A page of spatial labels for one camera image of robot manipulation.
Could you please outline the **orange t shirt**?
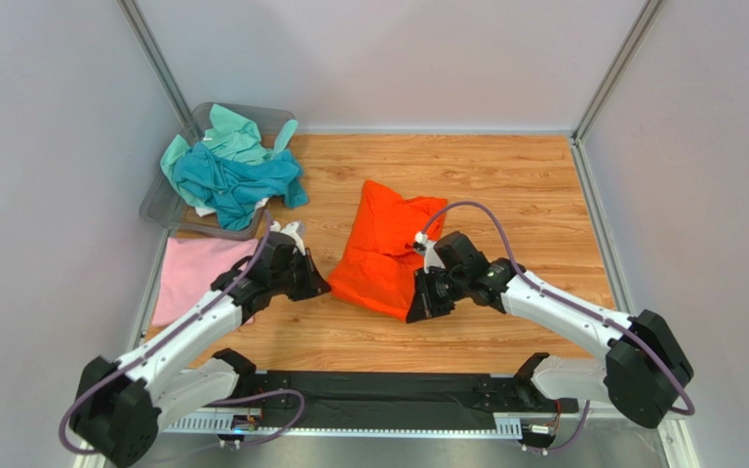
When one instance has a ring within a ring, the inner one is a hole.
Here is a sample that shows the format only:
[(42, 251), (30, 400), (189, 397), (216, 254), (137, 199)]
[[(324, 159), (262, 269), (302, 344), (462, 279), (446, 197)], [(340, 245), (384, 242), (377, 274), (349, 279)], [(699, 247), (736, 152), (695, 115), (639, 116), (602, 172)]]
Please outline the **orange t shirt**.
[(332, 295), (356, 306), (407, 320), (414, 298), (414, 272), (423, 266), (415, 234), (448, 204), (444, 198), (404, 198), (366, 180), (339, 264), (330, 273)]

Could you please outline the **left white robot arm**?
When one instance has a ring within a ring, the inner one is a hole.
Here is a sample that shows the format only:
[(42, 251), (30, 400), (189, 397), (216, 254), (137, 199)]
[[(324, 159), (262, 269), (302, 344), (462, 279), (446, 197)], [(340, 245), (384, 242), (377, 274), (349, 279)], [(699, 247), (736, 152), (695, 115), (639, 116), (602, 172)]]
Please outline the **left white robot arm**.
[(255, 368), (239, 353), (222, 349), (196, 370), (189, 365), (274, 297), (302, 301), (329, 292), (304, 245), (304, 230), (299, 221), (273, 222), (255, 252), (221, 273), (178, 320), (114, 360), (96, 357), (86, 365), (59, 423), (61, 445), (130, 467), (176, 421), (206, 406), (248, 399), (241, 381)]

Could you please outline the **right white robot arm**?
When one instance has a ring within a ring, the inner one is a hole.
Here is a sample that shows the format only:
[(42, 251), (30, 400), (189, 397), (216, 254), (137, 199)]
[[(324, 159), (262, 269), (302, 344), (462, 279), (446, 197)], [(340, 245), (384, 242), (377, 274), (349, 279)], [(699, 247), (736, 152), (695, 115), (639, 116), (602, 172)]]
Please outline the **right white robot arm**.
[(608, 403), (649, 429), (685, 398), (693, 368), (659, 314), (645, 310), (630, 315), (595, 305), (508, 258), (488, 260), (458, 231), (437, 241), (418, 232), (413, 249), (423, 263), (414, 272), (407, 322), (446, 316), (458, 301), (469, 298), (534, 322), (588, 353), (586, 359), (536, 359), (525, 376), (544, 398)]

